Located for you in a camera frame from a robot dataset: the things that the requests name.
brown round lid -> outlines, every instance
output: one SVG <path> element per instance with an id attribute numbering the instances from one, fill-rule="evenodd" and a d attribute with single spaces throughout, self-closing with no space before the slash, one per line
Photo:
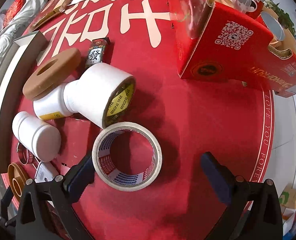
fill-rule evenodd
<path id="1" fill-rule="evenodd" d="M 29 179 L 26 171 L 16 163 L 11 163 L 8 166 L 8 179 L 15 198 L 20 201 L 26 180 Z"/>
<path id="2" fill-rule="evenodd" d="M 70 48 L 40 65 L 28 78 L 23 94 L 29 100 L 38 100 L 59 86 L 80 64 L 80 51 Z"/>

qr code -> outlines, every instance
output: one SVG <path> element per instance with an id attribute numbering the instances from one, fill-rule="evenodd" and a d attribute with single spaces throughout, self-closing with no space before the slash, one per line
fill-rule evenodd
<path id="1" fill-rule="evenodd" d="M 252 34 L 252 30 L 249 30 L 236 22 L 228 21 L 222 28 L 221 34 L 214 43 L 239 50 Z"/>

metal ring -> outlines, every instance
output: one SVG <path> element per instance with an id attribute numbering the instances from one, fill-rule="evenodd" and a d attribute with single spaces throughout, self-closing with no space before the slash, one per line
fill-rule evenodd
<path id="1" fill-rule="evenodd" d="M 26 149 L 21 142 L 17 144 L 17 154 L 21 164 L 31 164 L 34 160 L 34 155 L 30 150 Z"/>

clear tape roll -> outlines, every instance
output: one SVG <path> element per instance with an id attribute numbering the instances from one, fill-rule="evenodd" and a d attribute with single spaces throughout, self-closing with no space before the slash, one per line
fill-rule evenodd
<path id="1" fill-rule="evenodd" d="M 126 131 L 135 131 L 150 142 L 153 156 L 150 166 L 136 175 L 128 175 L 119 171 L 110 158 L 110 147 L 113 140 Z M 155 136 L 143 126 L 133 122 L 120 122 L 110 125 L 97 136 L 92 148 L 92 161 L 98 176 L 109 186 L 121 191 L 136 191 L 147 187 L 158 176 L 162 154 Z"/>

jar label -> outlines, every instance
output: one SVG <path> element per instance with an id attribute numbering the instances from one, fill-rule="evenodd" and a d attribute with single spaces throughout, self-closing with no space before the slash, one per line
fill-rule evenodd
<path id="1" fill-rule="evenodd" d="M 46 121 L 46 120 L 52 120 L 52 119 L 57 119 L 57 118 L 62 118 L 65 117 L 61 112 L 54 112 L 50 114 L 43 114 L 39 116 L 40 119 Z"/>
<path id="2" fill-rule="evenodd" d="M 125 84 L 122 89 L 116 93 L 116 96 L 112 99 L 107 112 L 109 125 L 113 124 L 120 116 L 120 113 L 127 109 L 133 93 L 134 84 Z"/>

